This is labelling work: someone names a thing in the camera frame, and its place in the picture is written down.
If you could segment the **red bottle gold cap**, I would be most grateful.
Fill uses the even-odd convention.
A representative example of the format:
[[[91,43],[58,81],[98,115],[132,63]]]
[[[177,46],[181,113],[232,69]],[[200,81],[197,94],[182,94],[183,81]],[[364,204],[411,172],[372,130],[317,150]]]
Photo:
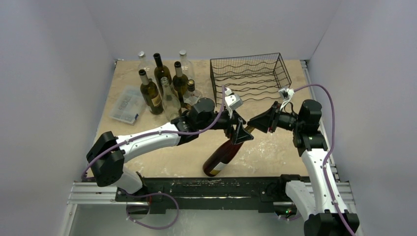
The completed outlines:
[[[218,175],[236,156],[244,142],[233,144],[227,140],[203,164],[203,172],[208,177]]]

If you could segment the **clear slim bottle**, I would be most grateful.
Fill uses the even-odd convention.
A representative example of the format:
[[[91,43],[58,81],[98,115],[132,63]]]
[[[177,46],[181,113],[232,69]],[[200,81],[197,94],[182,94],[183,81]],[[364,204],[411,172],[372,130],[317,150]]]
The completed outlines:
[[[180,117],[181,114],[181,104],[176,95],[174,95],[169,80],[167,77],[161,78],[161,85],[163,88],[163,98],[162,105],[164,114],[168,121]]]

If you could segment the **clear glass bottle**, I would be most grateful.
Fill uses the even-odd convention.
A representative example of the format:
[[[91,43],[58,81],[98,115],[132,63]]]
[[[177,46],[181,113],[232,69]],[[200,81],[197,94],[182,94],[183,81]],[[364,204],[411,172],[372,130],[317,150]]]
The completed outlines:
[[[187,58],[186,50],[179,51],[179,60],[181,62],[181,68],[183,74],[185,74],[188,79],[195,80],[195,71],[193,63]]]
[[[141,70],[141,69],[145,70],[148,78],[151,81],[155,82],[155,76],[154,76],[154,70],[156,68],[155,63],[147,58],[146,53],[144,51],[140,51],[138,53],[138,58],[139,58],[138,70]]]

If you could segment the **green bottle silver cap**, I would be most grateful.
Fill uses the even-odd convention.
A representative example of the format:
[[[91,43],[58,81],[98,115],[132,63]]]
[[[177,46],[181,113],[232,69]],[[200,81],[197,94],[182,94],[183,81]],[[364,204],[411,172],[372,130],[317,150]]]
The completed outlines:
[[[162,100],[157,85],[148,78],[144,69],[139,70],[139,76],[142,81],[140,91],[150,112],[154,115],[163,113]]]

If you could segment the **dark green wine bottle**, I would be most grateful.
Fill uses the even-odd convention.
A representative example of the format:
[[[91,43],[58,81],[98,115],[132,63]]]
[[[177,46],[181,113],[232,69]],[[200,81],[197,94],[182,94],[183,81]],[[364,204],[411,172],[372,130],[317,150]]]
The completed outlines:
[[[156,68],[154,69],[154,76],[157,81],[157,85],[159,89],[162,89],[161,79],[166,77],[169,81],[169,84],[172,84],[172,77],[170,70],[167,66],[165,66],[162,62],[161,55],[159,53],[153,54],[153,58],[156,63]]]

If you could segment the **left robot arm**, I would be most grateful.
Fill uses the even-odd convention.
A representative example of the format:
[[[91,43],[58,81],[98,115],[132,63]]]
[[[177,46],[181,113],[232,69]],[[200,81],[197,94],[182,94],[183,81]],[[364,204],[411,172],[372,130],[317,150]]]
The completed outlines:
[[[97,186],[115,185],[134,201],[141,201],[147,194],[143,178],[128,170],[125,163],[160,148],[191,142],[207,130],[224,130],[233,145],[253,140],[251,132],[243,127],[245,120],[236,112],[242,104],[237,94],[227,95],[222,110],[216,112],[214,101],[203,97],[180,117],[155,129],[124,136],[105,132],[87,153],[87,168]]]

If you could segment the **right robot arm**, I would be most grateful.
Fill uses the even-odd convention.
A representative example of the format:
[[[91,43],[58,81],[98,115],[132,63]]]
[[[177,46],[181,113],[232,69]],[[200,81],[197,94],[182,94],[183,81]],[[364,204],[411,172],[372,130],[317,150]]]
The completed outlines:
[[[326,140],[319,131],[322,106],[304,100],[298,113],[280,110],[275,102],[267,111],[251,118],[249,126],[264,133],[277,128],[293,133],[293,144],[309,174],[312,192],[300,180],[280,183],[277,196],[291,199],[304,220],[306,236],[354,236],[359,228],[358,215],[349,211],[332,175]]]

